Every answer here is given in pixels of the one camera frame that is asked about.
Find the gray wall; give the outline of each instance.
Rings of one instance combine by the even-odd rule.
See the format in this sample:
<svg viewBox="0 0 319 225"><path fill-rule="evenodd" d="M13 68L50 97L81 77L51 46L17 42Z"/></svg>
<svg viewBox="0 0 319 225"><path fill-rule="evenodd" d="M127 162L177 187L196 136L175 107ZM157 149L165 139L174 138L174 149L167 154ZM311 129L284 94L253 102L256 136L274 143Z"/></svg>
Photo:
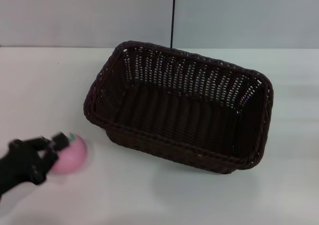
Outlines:
<svg viewBox="0 0 319 225"><path fill-rule="evenodd" d="M172 0L0 0L1 46L169 45Z"/></svg>
<svg viewBox="0 0 319 225"><path fill-rule="evenodd" d="M319 48L319 0L176 0L174 47Z"/></svg>

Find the wicker basket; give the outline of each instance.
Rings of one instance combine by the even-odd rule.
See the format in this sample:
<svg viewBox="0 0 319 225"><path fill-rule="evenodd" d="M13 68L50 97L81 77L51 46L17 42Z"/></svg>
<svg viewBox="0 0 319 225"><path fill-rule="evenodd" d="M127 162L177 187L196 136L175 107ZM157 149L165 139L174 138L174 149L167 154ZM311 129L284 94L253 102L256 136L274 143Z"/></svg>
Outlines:
<svg viewBox="0 0 319 225"><path fill-rule="evenodd" d="M128 41L93 82L84 114L114 143L228 174L260 162L272 106L272 85L257 71Z"/></svg>

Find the woven pattern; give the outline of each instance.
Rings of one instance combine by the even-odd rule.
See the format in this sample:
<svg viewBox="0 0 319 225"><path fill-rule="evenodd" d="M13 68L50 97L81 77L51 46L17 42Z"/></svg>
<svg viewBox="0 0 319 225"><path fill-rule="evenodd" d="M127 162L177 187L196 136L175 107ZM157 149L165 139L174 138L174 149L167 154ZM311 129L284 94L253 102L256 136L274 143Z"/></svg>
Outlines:
<svg viewBox="0 0 319 225"><path fill-rule="evenodd" d="M84 114L119 145L226 174L260 162L272 105L257 71L128 41L98 74Z"/></svg>

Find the black cable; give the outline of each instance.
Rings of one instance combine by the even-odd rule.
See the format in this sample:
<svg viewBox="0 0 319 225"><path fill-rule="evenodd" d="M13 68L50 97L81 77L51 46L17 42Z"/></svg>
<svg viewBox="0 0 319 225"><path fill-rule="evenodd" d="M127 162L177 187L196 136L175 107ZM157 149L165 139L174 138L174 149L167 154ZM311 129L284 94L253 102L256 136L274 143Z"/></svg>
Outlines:
<svg viewBox="0 0 319 225"><path fill-rule="evenodd" d="M175 0L173 0L173 8L171 13L171 29L170 29L170 47L171 48L173 48L174 16L175 16Z"/></svg>

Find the white table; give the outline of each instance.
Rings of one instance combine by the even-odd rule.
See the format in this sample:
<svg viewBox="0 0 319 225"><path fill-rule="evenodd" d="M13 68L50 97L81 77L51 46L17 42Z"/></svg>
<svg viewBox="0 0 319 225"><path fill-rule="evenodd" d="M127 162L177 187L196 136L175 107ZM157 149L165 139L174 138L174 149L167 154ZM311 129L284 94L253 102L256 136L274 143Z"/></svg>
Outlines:
<svg viewBox="0 0 319 225"><path fill-rule="evenodd" d="M275 100L262 162L216 175L113 144L83 115L112 49L0 48L0 151L12 138L80 134L85 168L2 197L1 225L317 225L319 50L189 49L259 70Z"/></svg>

